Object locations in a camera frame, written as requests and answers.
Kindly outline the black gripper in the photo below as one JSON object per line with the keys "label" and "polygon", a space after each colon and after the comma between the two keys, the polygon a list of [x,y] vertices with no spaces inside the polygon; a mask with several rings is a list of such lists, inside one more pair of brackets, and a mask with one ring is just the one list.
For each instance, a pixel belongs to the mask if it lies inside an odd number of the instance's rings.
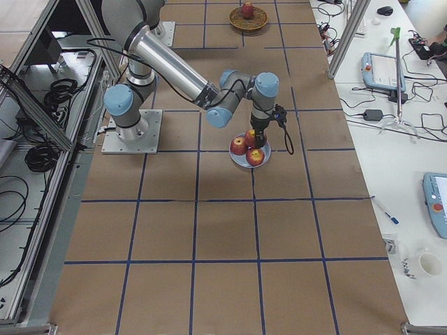
{"label": "black gripper", "polygon": [[264,130],[269,126],[270,119],[259,119],[257,117],[251,117],[250,118],[250,124],[251,127],[255,130],[255,148],[260,148],[261,146],[264,146],[266,143],[266,134],[264,134]]}

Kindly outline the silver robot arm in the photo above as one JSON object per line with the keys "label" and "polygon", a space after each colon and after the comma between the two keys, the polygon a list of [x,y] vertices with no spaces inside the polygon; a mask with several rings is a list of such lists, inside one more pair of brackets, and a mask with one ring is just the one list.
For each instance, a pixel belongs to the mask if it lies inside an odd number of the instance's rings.
{"label": "silver robot arm", "polygon": [[255,146],[261,148],[267,138],[279,90],[278,77],[270,72],[249,75],[225,70],[219,86],[214,86],[155,35],[165,1],[103,1],[103,21],[112,38],[128,54],[149,70],[155,70],[172,88],[206,112],[215,128],[225,127],[243,98],[253,104],[250,124]]}

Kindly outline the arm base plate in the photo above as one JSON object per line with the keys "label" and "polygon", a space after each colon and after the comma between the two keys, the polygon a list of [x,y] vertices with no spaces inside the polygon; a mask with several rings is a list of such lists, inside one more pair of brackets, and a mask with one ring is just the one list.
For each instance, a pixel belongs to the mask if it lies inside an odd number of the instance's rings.
{"label": "arm base plate", "polygon": [[176,22],[160,21],[158,26],[152,30],[152,33],[168,47],[173,46]]}
{"label": "arm base plate", "polygon": [[140,110],[140,121],[132,128],[120,128],[111,119],[105,132],[103,154],[156,154],[163,110]]}

